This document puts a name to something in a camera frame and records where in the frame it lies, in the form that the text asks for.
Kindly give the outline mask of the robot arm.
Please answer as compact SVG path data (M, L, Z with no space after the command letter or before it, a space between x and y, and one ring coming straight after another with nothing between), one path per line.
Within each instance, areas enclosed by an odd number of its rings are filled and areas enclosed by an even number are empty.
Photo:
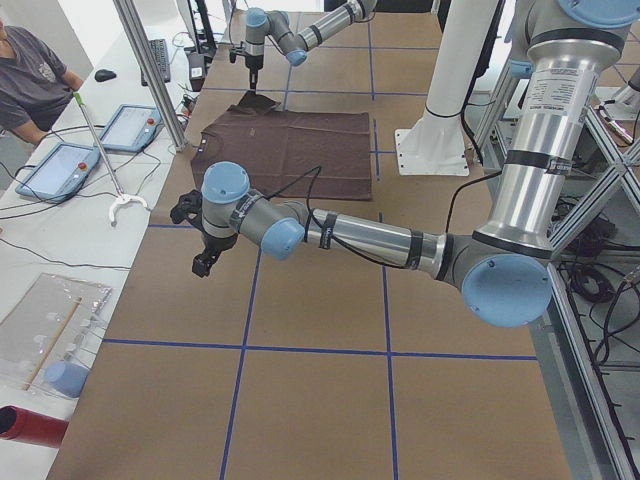
M308 53L354 23L368 20L376 1L346 1L300 32L290 28L289 16L279 10L251 7L245 15L245 40L229 52L229 61L243 57L249 70L249 89L257 90L259 71L264 67L265 40L270 38L293 67L304 63Z
M292 67L272 46L265 49L262 93L289 111L331 115L331 127L347 114L361 128L319 144L301 144L272 133L252 151L237 149L231 161L266 169L252 184L278 201L309 200L314 207L368 220L384 220L429 233L442 232L447 204L459 176L403 176L395 132L415 122L442 59L451 72L472 67L471 42L449 47L429 14L380 13L353 25ZM402 335L434 327L479 332L481 322L451 286L425 273L383 269L345 250L303 244L290 258L274 259L240 238L211 274L193 274L201 251L198 231L174 225L169 210L194 186L188 154L173 162L158 210L134 272L118 304L119 316L148 314L168 338L234 344L243 326L253 344L344 344L372 347L383 322Z

